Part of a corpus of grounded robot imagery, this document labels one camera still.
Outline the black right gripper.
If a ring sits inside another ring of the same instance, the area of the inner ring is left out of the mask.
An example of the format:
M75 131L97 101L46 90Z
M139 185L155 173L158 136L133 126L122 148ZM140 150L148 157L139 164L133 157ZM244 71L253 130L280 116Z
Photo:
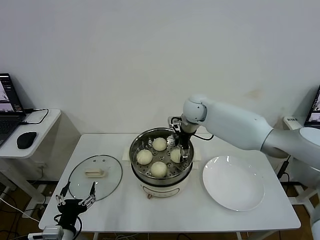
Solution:
M178 142L180 144L180 162L188 161L190 157L190 147L189 147L189 141L190 141L190 134L187 132L179 132L177 134L178 136ZM167 137L167 147L175 147L176 146L176 136L174 134L171 134Z

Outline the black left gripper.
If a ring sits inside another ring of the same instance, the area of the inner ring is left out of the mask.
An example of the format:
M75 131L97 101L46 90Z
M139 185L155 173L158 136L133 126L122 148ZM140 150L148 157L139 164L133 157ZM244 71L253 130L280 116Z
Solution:
M66 199L65 196L69 190L70 182L61 189L59 194L55 195L58 203L58 211L61 216L58 225L63 228L74 228L79 214L85 212L85 207L90 207L96 201L96 182L92 183L89 196L86 199Z

